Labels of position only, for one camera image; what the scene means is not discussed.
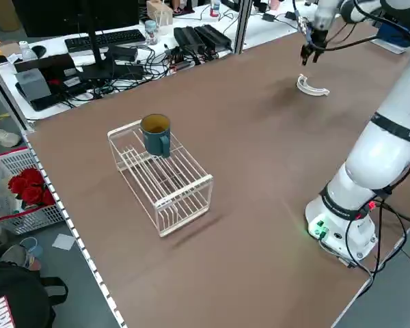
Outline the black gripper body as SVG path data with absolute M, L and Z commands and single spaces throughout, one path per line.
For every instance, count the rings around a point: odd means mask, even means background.
M 328 30 L 311 29 L 307 33 L 307 43 L 315 49 L 325 49 Z

